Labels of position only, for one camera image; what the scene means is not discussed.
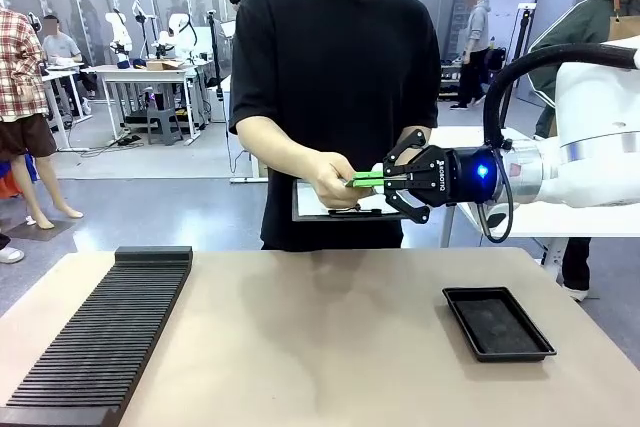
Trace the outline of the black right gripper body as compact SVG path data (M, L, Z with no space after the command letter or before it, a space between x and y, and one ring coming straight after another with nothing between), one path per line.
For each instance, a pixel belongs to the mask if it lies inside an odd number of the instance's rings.
M406 165L406 190L430 207L484 203L499 187L498 165L487 147L428 146Z

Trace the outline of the person's right hand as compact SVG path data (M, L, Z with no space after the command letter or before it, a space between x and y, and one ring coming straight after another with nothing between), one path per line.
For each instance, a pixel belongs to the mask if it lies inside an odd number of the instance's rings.
M355 173L349 161L335 152L311 151L305 157L304 167L298 174L307 181L319 201L328 209L355 207L367 193L346 184Z

